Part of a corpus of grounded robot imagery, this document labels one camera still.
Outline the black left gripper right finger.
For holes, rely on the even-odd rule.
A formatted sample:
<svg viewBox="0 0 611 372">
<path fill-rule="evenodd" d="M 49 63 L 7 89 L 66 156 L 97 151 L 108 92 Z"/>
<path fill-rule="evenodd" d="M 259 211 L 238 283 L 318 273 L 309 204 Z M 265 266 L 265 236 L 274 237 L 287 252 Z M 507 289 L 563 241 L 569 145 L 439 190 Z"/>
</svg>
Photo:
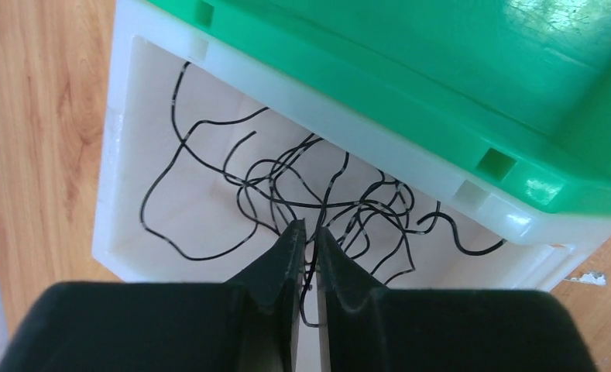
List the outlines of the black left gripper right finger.
<svg viewBox="0 0 611 372">
<path fill-rule="evenodd" d="M 528 290 L 392 289 L 315 238 L 324 371 L 594 371 L 565 307 Z"/>
</svg>

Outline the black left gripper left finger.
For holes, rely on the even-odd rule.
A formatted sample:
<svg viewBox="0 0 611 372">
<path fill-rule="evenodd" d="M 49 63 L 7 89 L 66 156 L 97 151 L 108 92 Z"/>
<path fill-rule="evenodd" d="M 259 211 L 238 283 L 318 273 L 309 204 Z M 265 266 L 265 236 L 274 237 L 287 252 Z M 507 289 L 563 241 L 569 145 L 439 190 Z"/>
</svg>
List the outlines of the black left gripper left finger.
<svg viewBox="0 0 611 372">
<path fill-rule="evenodd" d="M 292 371 L 305 238 L 292 221 L 222 283 L 55 284 L 0 371 Z"/>
</svg>

